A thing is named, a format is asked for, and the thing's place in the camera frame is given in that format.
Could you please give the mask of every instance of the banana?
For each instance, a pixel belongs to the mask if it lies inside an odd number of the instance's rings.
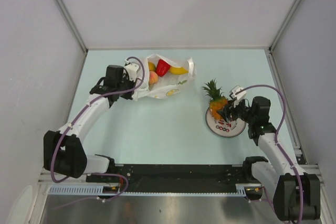
[[[188,70],[185,70],[184,68],[170,67],[169,72],[172,74],[185,74],[188,73]]]
[[[155,72],[155,70],[156,70],[156,66],[152,62],[148,62],[148,68],[149,68],[149,71],[154,71]]]

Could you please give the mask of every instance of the pineapple leaves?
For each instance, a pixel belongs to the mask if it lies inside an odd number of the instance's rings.
[[[211,98],[212,101],[217,101],[221,98],[225,98],[221,92],[222,88],[217,88],[216,79],[211,80],[208,83],[205,83],[205,86],[202,87],[205,90],[206,95]]]

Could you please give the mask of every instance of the plate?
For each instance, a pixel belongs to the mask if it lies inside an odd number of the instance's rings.
[[[230,123],[225,122],[224,119],[214,119],[214,117],[211,115],[210,108],[205,113],[205,121],[213,133],[223,137],[238,136],[241,132],[244,131],[246,127],[246,122],[241,119],[232,121]]]

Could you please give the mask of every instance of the red bell pepper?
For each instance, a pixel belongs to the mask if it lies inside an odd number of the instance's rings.
[[[169,69],[170,65],[164,60],[160,59],[157,63],[155,72],[157,73],[158,76],[163,77],[168,72]]]

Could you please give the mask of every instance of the black bracket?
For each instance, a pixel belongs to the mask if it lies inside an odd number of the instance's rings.
[[[320,181],[316,174],[300,176],[303,186],[303,220],[316,220],[321,215]],[[299,218],[300,199],[296,176],[281,175],[273,198],[274,210],[282,220],[297,220]]]
[[[246,157],[243,162],[243,176],[250,183],[259,183],[259,181],[252,175],[252,164],[256,162],[268,162],[268,160],[265,157],[254,156]]]
[[[50,170],[51,159],[55,151],[61,134],[59,132],[48,131],[43,138],[44,145],[44,169]],[[54,165],[55,173],[63,174],[73,178],[79,178],[85,171],[87,158],[80,142],[75,135],[65,136],[61,148],[57,151],[56,161]]]
[[[129,80],[128,73],[124,73],[124,67],[109,65],[106,68],[106,75],[99,79],[98,83],[90,90],[90,94],[106,94],[114,91],[123,91],[134,88],[135,82]],[[119,97],[126,100],[132,100],[134,91],[124,94],[109,95],[110,107],[115,103]]]
[[[254,97],[251,107],[245,105],[242,100],[239,105],[234,107],[234,100],[230,100],[222,110],[217,113],[222,116],[226,122],[237,120],[238,118],[247,122],[248,137],[253,139],[256,145],[260,135],[266,133],[275,133],[276,129],[269,122],[269,109],[271,101],[265,97]]]

